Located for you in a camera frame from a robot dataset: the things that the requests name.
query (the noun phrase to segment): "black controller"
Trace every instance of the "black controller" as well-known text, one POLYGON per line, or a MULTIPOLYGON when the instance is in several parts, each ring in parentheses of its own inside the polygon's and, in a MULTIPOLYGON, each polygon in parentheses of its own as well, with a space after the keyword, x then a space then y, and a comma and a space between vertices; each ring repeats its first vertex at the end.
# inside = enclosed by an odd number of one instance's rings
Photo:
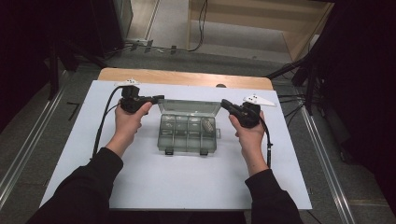
POLYGON ((236 116, 239 123, 244 128, 253 128, 260 123, 260 106, 249 102, 244 102, 242 105, 233 105, 228 100, 221 100, 221 107, 228 110, 231 115, 236 116))
POLYGON ((158 104, 158 100, 164 99, 163 95, 139 96, 139 91, 140 89, 136 86, 122 87, 120 106, 123 110, 134 114, 143 104, 151 102, 152 104, 156 105, 158 104))

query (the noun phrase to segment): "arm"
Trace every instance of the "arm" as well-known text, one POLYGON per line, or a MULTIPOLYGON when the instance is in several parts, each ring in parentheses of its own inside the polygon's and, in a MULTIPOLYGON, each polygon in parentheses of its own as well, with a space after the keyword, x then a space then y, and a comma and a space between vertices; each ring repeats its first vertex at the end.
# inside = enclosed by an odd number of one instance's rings
POLYGON ((259 124, 254 128, 241 127, 238 119, 230 115, 236 129, 236 137, 242 147, 242 156, 247 164, 250 178, 246 181, 253 200, 252 223, 303 223, 292 198, 280 188, 273 172, 262 155, 264 129, 259 124))
POLYGON ((146 103, 131 115, 118 106, 116 131, 106 147, 67 177, 28 223, 106 223, 113 182, 122 168, 121 156, 150 108, 151 103, 146 103))

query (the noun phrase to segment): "gray floor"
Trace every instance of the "gray floor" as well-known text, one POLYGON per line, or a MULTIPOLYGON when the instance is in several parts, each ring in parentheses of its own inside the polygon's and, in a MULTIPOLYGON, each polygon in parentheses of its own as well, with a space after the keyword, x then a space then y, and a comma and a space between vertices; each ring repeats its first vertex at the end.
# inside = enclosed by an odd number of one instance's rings
MULTIPOLYGON (((150 34, 151 38, 154 39, 154 45, 170 47, 170 45, 181 46, 182 42, 184 43, 184 38, 180 36, 173 39, 171 34, 176 33, 165 26, 171 23, 180 27, 182 24, 177 25, 174 22, 158 23, 158 21, 166 21, 166 19, 161 19, 161 13, 166 14, 161 9, 174 8, 174 5, 178 2, 176 0, 161 1, 156 18, 157 23, 153 25, 150 34)), ((232 35, 221 37, 210 34, 209 31, 216 30, 216 26, 219 26, 218 24, 213 25, 213 28, 207 26, 207 38, 205 40, 208 41, 208 45, 203 45, 200 51, 196 53, 179 51, 175 55, 170 55, 169 52, 159 52, 157 50, 144 53, 142 49, 138 49, 118 53, 107 63, 110 66, 121 68, 147 68, 260 77, 270 74, 290 61, 290 58, 285 54, 284 43, 275 31, 248 31, 247 28, 243 28, 242 33, 250 33, 249 41, 244 41, 230 38, 230 36, 242 38, 238 35, 241 30, 240 27, 223 27, 222 29, 226 30, 225 34, 232 35), (268 39, 272 39, 271 44, 262 44, 261 41, 257 44, 254 43, 261 38, 257 37, 255 39, 253 34, 261 33, 270 36, 268 39), (221 40, 221 43, 227 43, 227 45, 216 45, 218 42, 215 40, 219 38, 225 38, 226 40, 221 40), (250 46, 263 46, 263 49, 258 52, 251 50, 250 46)), ((76 119, 76 116, 74 116, 69 120, 75 107, 67 102, 81 104, 92 80, 97 79, 99 72, 99 68, 95 65, 82 63, 76 73, 68 72, 64 75, 64 77, 68 77, 66 79, 68 81, 64 83, 63 96, 60 98, 46 129, 36 143, 18 182, 0 211, 0 223, 24 223, 39 206, 46 189, 46 183, 52 175, 76 119)), ((289 80, 291 77, 292 73, 289 73, 273 81, 274 88, 279 95, 295 94, 295 89, 291 86, 289 80)), ((46 86, 0 134, 1 177, 5 175, 8 167, 17 156, 24 139, 27 138, 35 121, 48 102, 48 93, 49 86, 46 86)), ((285 103, 282 104, 282 109, 286 114, 296 108, 297 105, 298 102, 285 103)), ((342 162, 339 156, 339 147, 332 137, 331 130, 326 120, 321 117, 316 109, 314 109, 314 120, 318 125, 332 166, 349 201, 356 223, 396 223, 396 218, 386 204, 373 175, 364 167, 342 162)), ((301 111, 290 123, 290 135, 305 184, 310 192, 309 196, 313 204, 311 213, 321 223, 342 223, 301 111)), ((249 212, 246 212, 246 216, 249 220, 249 212)), ((302 211, 301 216, 304 223, 318 223, 306 211, 302 211)))

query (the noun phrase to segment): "clear plastic box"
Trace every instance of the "clear plastic box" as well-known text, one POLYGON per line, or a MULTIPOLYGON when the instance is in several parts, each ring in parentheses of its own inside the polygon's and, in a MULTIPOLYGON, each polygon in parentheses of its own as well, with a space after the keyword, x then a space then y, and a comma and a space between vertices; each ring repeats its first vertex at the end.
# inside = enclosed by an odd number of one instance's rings
POLYGON ((204 101, 160 100, 158 148, 165 155, 196 152, 207 155, 217 148, 215 116, 220 103, 204 101))

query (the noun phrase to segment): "white table surface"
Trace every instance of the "white table surface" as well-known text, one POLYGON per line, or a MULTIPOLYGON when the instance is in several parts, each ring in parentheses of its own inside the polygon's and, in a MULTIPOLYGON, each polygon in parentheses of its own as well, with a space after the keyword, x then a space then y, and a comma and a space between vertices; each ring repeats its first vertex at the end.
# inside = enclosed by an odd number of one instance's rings
MULTIPOLYGON (((227 99, 241 105, 253 93, 276 102, 262 106, 271 134, 272 169, 282 189, 287 190, 299 209, 312 209, 290 134, 275 91, 242 90, 163 84, 141 84, 140 96, 165 95, 166 99, 213 101, 227 99)), ((94 81, 78 114, 75 126, 41 204, 76 168, 90 161, 97 129, 114 82, 94 81)), ((117 91, 110 105, 120 99, 117 91)), ((122 157, 124 167, 114 182, 110 208, 128 210, 248 210, 251 197, 245 180, 248 169, 241 155, 228 111, 216 115, 221 130, 218 148, 207 157, 198 154, 165 156, 157 148, 161 112, 154 105, 143 117, 133 144, 122 157)), ((108 113, 99 147, 114 133, 114 112, 108 113)), ((262 142, 266 158, 266 137, 262 142)))

